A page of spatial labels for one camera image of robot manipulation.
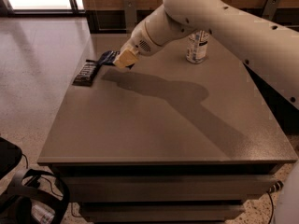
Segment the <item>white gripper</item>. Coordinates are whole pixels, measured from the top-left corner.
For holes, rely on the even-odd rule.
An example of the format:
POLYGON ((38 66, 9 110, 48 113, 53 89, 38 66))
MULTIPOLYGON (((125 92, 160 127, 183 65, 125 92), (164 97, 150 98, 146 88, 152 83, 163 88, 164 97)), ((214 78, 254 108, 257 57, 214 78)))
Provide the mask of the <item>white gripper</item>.
POLYGON ((138 61, 138 56, 151 56, 164 46, 164 24, 161 21, 143 20, 131 33, 131 37, 121 47, 113 64, 125 68, 138 61))

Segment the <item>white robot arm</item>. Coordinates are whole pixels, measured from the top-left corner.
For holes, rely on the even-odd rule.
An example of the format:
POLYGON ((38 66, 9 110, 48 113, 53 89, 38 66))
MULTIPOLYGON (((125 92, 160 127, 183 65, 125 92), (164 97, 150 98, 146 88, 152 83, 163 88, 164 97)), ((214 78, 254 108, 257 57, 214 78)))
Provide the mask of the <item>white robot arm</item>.
POLYGON ((151 56, 195 31, 211 34, 291 105, 299 108, 299 34, 221 0, 163 0, 132 31, 114 64, 151 56))

